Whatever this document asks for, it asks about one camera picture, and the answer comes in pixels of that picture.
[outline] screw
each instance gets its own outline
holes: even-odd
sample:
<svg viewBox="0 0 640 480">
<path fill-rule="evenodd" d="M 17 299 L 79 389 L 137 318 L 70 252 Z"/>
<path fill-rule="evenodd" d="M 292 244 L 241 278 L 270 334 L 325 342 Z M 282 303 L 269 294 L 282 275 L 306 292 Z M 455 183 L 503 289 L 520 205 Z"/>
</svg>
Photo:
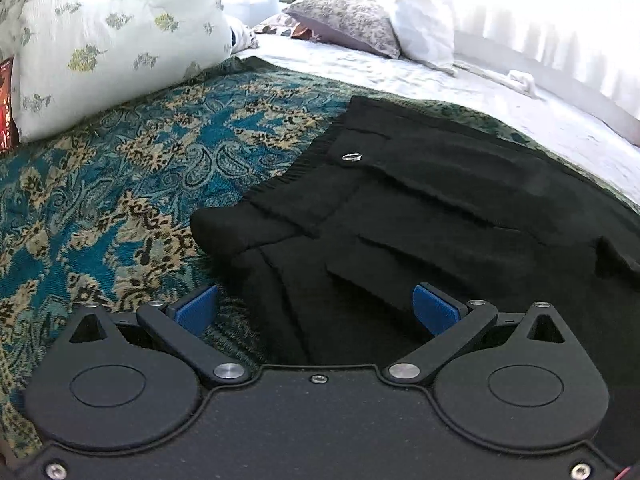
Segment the screw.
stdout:
<svg viewBox="0 0 640 480">
<path fill-rule="evenodd" d="M 49 464 L 44 469 L 44 472 L 51 480 L 65 480 L 66 478 L 66 469 L 60 464 Z"/>
<path fill-rule="evenodd" d="M 346 155 L 342 156 L 342 160 L 345 160 L 347 162 L 358 162 L 361 158 L 361 153 L 347 153 Z"/>
<path fill-rule="evenodd" d="M 589 464 L 581 463 L 571 469 L 571 478 L 573 480 L 587 480 L 589 476 L 591 476 L 591 466 Z"/>
<path fill-rule="evenodd" d="M 238 363 L 222 363 L 216 366 L 213 373 L 220 379 L 237 379 L 244 375 L 244 367 Z"/>
<path fill-rule="evenodd" d="M 420 375 L 420 368 L 411 363 L 396 363 L 389 367 L 389 374 L 396 379 L 415 379 Z"/>
<path fill-rule="evenodd" d="M 326 375 L 312 375 L 311 377 L 309 377 L 309 380 L 313 383 L 313 384 L 327 384 L 329 382 L 329 377 L 327 377 Z"/>
</svg>

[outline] black knit garment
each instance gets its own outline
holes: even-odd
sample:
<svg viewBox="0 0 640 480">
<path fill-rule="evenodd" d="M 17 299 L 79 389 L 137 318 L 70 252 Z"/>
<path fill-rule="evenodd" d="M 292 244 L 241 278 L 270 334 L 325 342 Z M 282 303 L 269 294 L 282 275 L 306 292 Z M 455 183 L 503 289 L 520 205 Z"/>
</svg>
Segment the black knit garment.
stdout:
<svg viewBox="0 0 640 480">
<path fill-rule="evenodd" d="M 551 302 L 610 388 L 597 444 L 640 458 L 640 218 L 543 153 L 354 97 L 283 176 L 191 231 L 278 364 L 408 354 L 430 338 L 419 282 L 502 312 Z"/>
</svg>

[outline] book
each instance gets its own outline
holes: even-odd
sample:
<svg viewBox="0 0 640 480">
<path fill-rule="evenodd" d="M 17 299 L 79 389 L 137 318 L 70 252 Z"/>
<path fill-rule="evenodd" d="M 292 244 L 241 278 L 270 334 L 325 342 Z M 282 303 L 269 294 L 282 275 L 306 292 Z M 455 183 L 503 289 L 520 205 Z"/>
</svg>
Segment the book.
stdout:
<svg viewBox="0 0 640 480">
<path fill-rule="evenodd" d="M 0 63 L 0 153 L 12 150 L 18 144 L 18 128 L 11 113 L 11 72 L 14 58 Z"/>
</svg>

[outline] silver ring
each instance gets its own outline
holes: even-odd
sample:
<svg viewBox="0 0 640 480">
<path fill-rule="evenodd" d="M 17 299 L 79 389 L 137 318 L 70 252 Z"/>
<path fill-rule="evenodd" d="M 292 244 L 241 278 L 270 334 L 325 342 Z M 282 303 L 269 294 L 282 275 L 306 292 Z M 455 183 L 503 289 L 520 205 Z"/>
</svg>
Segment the silver ring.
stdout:
<svg viewBox="0 0 640 480">
<path fill-rule="evenodd" d="M 342 160 L 347 162 L 358 162 L 362 158 L 362 153 L 347 153 L 342 156 Z"/>
</svg>

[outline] paisley pattern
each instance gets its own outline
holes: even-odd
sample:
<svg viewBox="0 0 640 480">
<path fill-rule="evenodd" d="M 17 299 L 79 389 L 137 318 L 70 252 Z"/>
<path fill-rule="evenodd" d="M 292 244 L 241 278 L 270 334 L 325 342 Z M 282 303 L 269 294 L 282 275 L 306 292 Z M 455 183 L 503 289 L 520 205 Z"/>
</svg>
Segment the paisley pattern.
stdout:
<svg viewBox="0 0 640 480">
<path fill-rule="evenodd" d="M 215 262 L 194 244 L 190 213 L 233 205 L 282 174 L 354 94 L 541 149 L 469 108 L 231 58 L 0 156 L 0 428 L 17 456 L 40 446 L 24 417 L 24 387 L 74 308 L 97 301 L 131 311 L 214 282 Z M 266 358 L 244 305 L 225 294 L 205 339 L 253 368 Z"/>
</svg>

